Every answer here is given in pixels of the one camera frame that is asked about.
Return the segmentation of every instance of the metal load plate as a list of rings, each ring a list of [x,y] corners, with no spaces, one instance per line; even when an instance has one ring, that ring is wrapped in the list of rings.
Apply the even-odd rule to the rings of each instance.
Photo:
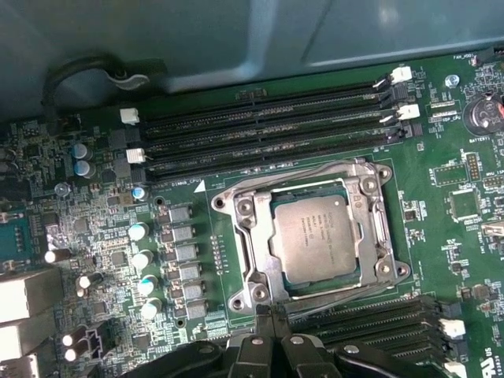
[[[252,314],[258,303],[281,302],[305,316],[407,278],[410,267],[394,259],[381,192],[391,177],[389,167],[364,159],[334,161],[244,180],[213,197],[213,209],[231,217],[243,274],[229,309]],[[321,192],[334,187],[344,193]],[[276,203],[279,196],[292,200]],[[339,284],[349,275],[357,279]],[[324,289],[293,294],[292,285],[320,282]]]

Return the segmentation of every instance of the chip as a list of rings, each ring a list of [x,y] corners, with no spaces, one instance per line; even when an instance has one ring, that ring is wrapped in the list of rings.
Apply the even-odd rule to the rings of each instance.
[[[490,298],[490,288],[487,285],[476,285],[472,288],[472,295],[475,299],[484,300]]]
[[[272,252],[289,283],[330,280],[355,271],[355,245],[342,195],[287,202],[275,208]]]
[[[158,224],[170,223],[170,216],[168,214],[160,215],[156,218]]]
[[[453,273],[460,273],[462,271],[462,264],[460,262],[452,262],[451,271]]]
[[[126,264],[126,255],[123,252],[114,252],[110,255],[110,260],[115,266]]]
[[[196,258],[198,248],[196,244],[187,244],[185,246],[177,246],[175,249],[176,259],[178,261],[193,260]]]
[[[100,313],[106,313],[107,307],[105,302],[95,302],[93,303],[93,312],[95,315],[99,315]]]
[[[113,183],[116,181],[116,174],[112,169],[106,169],[102,172],[102,181],[104,183]]]
[[[108,197],[107,198],[107,206],[118,206],[120,204],[119,196]]]
[[[452,216],[456,221],[464,221],[480,215],[480,205],[474,189],[450,193],[450,206]]]
[[[161,243],[171,243],[173,241],[173,234],[165,232],[161,234]]]
[[[183,296],[186,301],[198,299],[203,296],[203,287],[200,283],[188,283],[183,286]]]
[[[135,348],[145,350],[150,345],[150,335],[147,333],[145,335],[134,336],[132,342]]]
[[[187,264],[180,266],[180,279],[195,280],[199,278],[199,264]]]
[[[83,233],[87,232],[88,226],[87,226],[86,218],[76,219],[76,221],[73,223],[73,229],[78,234],[83,234]]]
[[[176,242],[191,239],[193,237],[193,230],[191,226],[183,226],[172,229],[173,239]]]
[[[46,213],[42,215],[42,223],[44,226],[52,226],[60,223],[60,218],[56,213]]]
[[[469,287],[463,287],[460,290],[460,295],[464,301],[468,301],[471,299],[471,289]]]
[[[417,218],[417,212],[415,210],[408,210],[404,212],[404,220],[414,221]]]
[[[193,302],[186,304],[187,319],[197,319],[206,316],[206,302]]]
[[[184,222],[191,219],[191,208],[189,206],[171,207],[169,212],[172,222]]]

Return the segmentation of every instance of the integrated circuit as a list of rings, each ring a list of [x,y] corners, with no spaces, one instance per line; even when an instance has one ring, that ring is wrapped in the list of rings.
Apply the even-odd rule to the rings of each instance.
[[[140,350],[146,350],[150,346],[150,335],[138,335],[132,338],[133,346]]]
[[[291,284],[329,280],[355,271],[354,240],[341,195],[302,199],[275,208],[272,253]]]
[[[114,266],[120,266],[120,265],[125,265],[127,260],[126,260],[126,255],[124,252],[114,252],[110,255],[110,260]]]
[[[73,222],[73,229],[78,234],[86,233],[88,231],[87,219],[86,218],[76,219],[76,221]]]
[[[450,193],[450,207],[452,217],[456,221],[463,221],[480,215],[477,193],[473,189],[463,189]]]
[[[95,315],[99,315],[107,312],[107,306],[105,302],[95,302],[93,303],[93,312]]]

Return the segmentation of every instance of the black ram slot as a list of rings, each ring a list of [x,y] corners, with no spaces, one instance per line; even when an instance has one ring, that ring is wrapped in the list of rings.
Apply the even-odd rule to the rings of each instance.
[[[334,128],[334,125],[326,125],[324,128],[317,128],[313,130],[301,129],[284,132],[280,135],[264,134],[259,138],[253,137],[249,139],[222,141],[222,143],[219,143],[217,146],[215,144],[211,144],[208,146],[181,147],[179,150],[164,150],[163,152],[157,154],[149,153],[148,156],[153,158],[156,161],[156,164],[158,164],[158,162],[162,162],[163,159],[167,159],[167,162],[170,162],[173,158],[177,160],[184,158],[195,159],[198,157],[204,157],[211,153],[232,154],[240,150],[264,149],[281,144],[309,142],[313,139],[338,136],[351,132],[365,132],[380,127],[383,127],[383,125],[379,122],[351,125],[343,128]]]
[[[354,96],[373,95],[376,90],[372,88],[372,83],[361,83],[350,86],[330,87],[315,91],[304,91],[294,94],[254,98],[253,100],[246,100],[227,104],[226,106],[215,106],[202,110],[196,110],[191,115],[183,114],[174,117],[159,117],[149,120],[149,125],[152,126],[169,126],[177,124],[187,124],[192,122],[199,122],[201,120],[212,119],[225,119],[229,117],[230,112],[246,113],[248,111],[264,109],[267,106],[292,106],[296,103],[313,102],[317,98],[351,98]]]
[[[395,111],[377,109],[375,106],[362,108],[349,108],[349,109],[326,109],[323,111],[310,111],[301,115],[289,114],[287,117],[277,117],[276,120],[256,120],[245,124],[231,124],[225,127],[218,128],[198,128],[195,130],[187,130],[183,133],[173,133],[171,130],[164,130],[162,134],[156,135],[156,138],[143,138],[147,143],[146,148],[158,148],[159,146],[171,146],[177,143],[188,143],[192,140],[205,141],[206,139],[212,140],[215,138],[223,138],[226,135],[239,135],[243,133],[250,134],[251,132],[262,132],[270,128],[279,127],[300,127],[303,124],[314,122],[332,121],[332,122],[346,122],[355,118],[363,117],[384,117],[389,113]]]
[[[416,324],[437,325],[437,321],[426,317],[410,317],[400,321],[394,321],[386,324],[374,324],[372,327],[345,332],[341,330],[342,335],[331,335],[326,337],[321,335],[323,343],[341,343],[343,340],[360,339],[363,336],[380,335],[384,337],[385,332],[408,332],[410,327]]]
[[[330,146],[306,146],[294,150],[270,152],[260,156],[245,156],[228,159],[227,161],[196,161],[194,167],[178,168],[176,165],[158,167],[161,172],[154,172],[156,181],[175,180],[181,177],[191,178],[195,176],[208,176],[237,169],[252,169],[261,165],[278,164],[285,161],[303,158],[315,158],[326,154],[337,154],[345,151],[381,146],[389,143],[390,139],[384,135],[373,135],[362,139],[349,139],[343,145],[332,144]]]
[[[294,332],[307,332],[310,329],[318,329],[325,325],[339,323],[341,321],[352,321],[358,318],[365,318],[372,321],[374,315],[387,313],[389,311],[392,312],[398,310],[407,314],[408,312],[416,311],[419,306],[427,306],[427,308],[431,308],[431,305],[428,304],[428,301],[424,301],[423,297],[424,296],[419,296],[408,300],[395,300],[379,303],[377,305],[345,309],[334,313],[327,313],[325,315],[316,315],[303,321],[297,321],[293,323],[291,327]]]
[[[292,106],[287,106],[283,108],[278,108],[278,111],[271,111],[268,113],[261,112],[253,112],[248,113],[249,117],[228,117],[223,122],[208,122],[206,120],[195,120],[194,122],[184,124],[183,127],[179,126],[164,126],[162,128],[151,128],[145,130],[143,133],[143,140],[145,141],[154,141],[160,138],[167,137],[177,137],[177,136],[188,136],[188,135],[197,135],[200,132],[205,131],[226,131],[233,132],[238,127],[246,128],[258,126],[259,122],[265,121],[281,121],[287,120],[289,121],[292,117],[297,116],[305,116],[305,115],[315,115],[320,114],[324,111],[335,111],[338,110],[342,113],[342,117],[345,114],[353,114],[353,113],[371,113],[382,110],[382,106],[379,103],[375,102],[362,102],[360,104],[349,103],[344,106],[334,106],[329,103],[325,106],[318,107],[308,107],[296,109]]]
[[[332,324],[325,324],[320,327],[311,328],[310,330],[306,330],[304,332],[316,334],[321,334],[322,332],[327,332],[328,334],[340,331],[345,332],[355,328],[369,327],[374,324],[389,323],[397,319],[418,316],[421,313],[425,314],[425,311],[423,311],[420,307],[411,308],[406,311],[404,309],[397,309],[384,313],[376,313],[371,317],[359,317],[345,321],[338,321]]]

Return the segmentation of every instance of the connector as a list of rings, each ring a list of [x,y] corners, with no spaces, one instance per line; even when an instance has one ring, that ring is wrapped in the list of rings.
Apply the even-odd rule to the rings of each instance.
[[[413,74],[411,72],[411,68],[408,66],[405,67],[397,67],[391,74],[392,85],[397,83],[403,83],[405,81],[411,80],[413,78]]]
[[[102,360],[115,346],[116,341],[112,335],[110,321],[101,321],[93,324],[86,330],[86,339],[92,360]]]
[[[2,324],[0,361],[23,357],[55,332],[54,315],[50,310],[36,317]]]
[[[498,236],[499,238],[504,238],[504,221],[482,224],[481,230],[485,236]]]
[[[465,366],[456,361],[445,362],[444,366],[446,371],[451,372],[453,374],[457,374],[459,378],[467,378],[467,371],[465,370]]]
[[[464,321],[455,319],[439,319],[443,327],[443,333],[451,339],[456,339],[465,335]]]
[[[411,120],[420,116],[420,108],[417,104],[403,105],[398,109],[397,114],[399,120]]]
[[[121,109],[120,121],[123,124],[138,124],[140,122],[139,111],[136,108]]]
[[[126,150],[126,158],[128,159],[129,164],[145,163],[145,150],[143,148],[131,148]]]
[[[32,317],[63,299],[57,268],[27,272],[0,282],[0,323]]]

